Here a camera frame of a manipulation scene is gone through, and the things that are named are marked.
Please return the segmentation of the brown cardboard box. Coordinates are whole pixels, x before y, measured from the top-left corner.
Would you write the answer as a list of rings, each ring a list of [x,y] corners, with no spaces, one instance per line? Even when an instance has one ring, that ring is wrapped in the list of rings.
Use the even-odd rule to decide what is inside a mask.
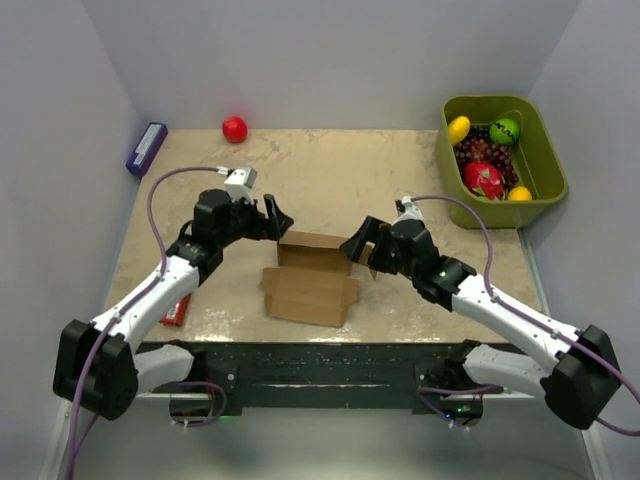
[[[267,315],[303,324],[340,328],[359,301],[359,281],[351,276],[364,265],[366,245],[354,262],[340,250],[344,237],[288,231],[277,244],[275,267],[263,269],[260,288]]]

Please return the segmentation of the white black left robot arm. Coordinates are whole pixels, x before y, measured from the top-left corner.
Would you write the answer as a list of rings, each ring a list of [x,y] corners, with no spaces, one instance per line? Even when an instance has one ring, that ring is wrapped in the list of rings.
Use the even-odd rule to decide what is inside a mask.
[[[115,420],[135,397],[169,383],[200,390],[207,368],[188,349],[169,344],[138,351],[148,332],[180,300],[195,292],[223,260],[223,250],[240,239],[280,240],[294,220],[274,196],[256,202],[227,192],[202,192],[161,263],[110,310],[84,323],[73,320],[61,333],[53,391],[76,407]]]

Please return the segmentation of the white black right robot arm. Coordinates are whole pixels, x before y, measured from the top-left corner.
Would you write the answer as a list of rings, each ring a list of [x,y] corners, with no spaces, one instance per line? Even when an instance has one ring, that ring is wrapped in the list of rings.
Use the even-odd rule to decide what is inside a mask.
[[[445,369],[456,392],[478,384],[540,396],[565,424],[587,430],[623,384],[604,330],[560,322],[500,291],[487,275],[440,253],[418,217],[402,214],[393,223],[367,217],[340,249],[375,272],[405,277],[424,300],[483,324],[518,348],[510,354],[473,346]]]

